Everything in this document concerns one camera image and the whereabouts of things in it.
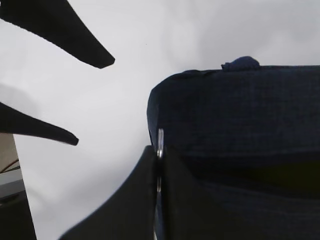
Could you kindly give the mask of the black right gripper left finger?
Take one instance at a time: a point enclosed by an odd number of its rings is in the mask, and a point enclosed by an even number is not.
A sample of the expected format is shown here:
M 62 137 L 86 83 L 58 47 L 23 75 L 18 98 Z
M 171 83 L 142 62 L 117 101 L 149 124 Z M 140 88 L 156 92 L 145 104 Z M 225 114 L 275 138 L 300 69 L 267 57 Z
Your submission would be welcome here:
M 157 198 L 157 155 L 146 146 L 118 190 L 62 240 L 152 240 Z

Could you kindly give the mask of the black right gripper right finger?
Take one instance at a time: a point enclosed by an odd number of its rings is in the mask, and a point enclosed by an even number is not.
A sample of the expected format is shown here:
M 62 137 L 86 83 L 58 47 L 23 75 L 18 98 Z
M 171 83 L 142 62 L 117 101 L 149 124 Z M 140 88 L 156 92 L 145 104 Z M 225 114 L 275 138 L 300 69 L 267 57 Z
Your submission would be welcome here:
M 320 197 L 228 176 L 196 178 L 165 151 L 162 211 L 168 240 L 317 240 Z

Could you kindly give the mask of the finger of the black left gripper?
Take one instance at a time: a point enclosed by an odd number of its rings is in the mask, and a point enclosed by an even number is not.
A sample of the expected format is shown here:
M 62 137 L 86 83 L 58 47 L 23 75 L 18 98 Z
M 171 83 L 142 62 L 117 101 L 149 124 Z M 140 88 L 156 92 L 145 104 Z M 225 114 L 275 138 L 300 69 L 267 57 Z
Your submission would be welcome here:
M 67 0 L 2 0 L 0 18 L 25 29 L 98 69 L 115 58 L 86 27 Z
M 76 146 L 79 139 L 70 131 L 0 104 L 0 132 L 49 139 Z

